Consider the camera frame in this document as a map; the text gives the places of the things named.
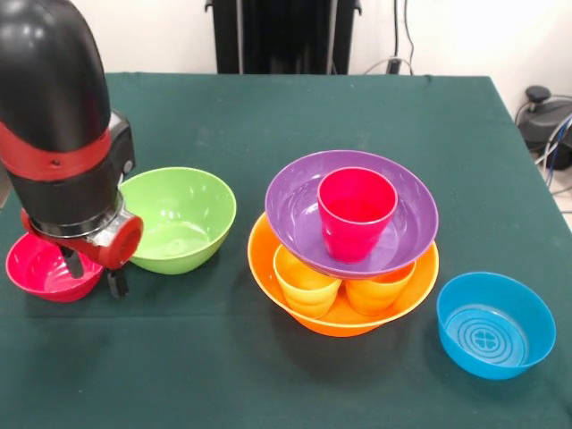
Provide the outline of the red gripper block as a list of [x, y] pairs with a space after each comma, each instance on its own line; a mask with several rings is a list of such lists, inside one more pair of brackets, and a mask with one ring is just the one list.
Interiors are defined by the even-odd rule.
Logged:
[[129, 286], [122, 267], [134, 255], [141, 240], [144, 224], [139, 216], [122, 208], [107, 226], [78, 238], [46, 235], [33, 225], [24, 209], [21, 210], [21, 221], [27, 232], [60, 247], [72, 278], [81, 278], [84, 274], [80, 253], [107, 268], [106, 282], [116, 299], [128, 295]]

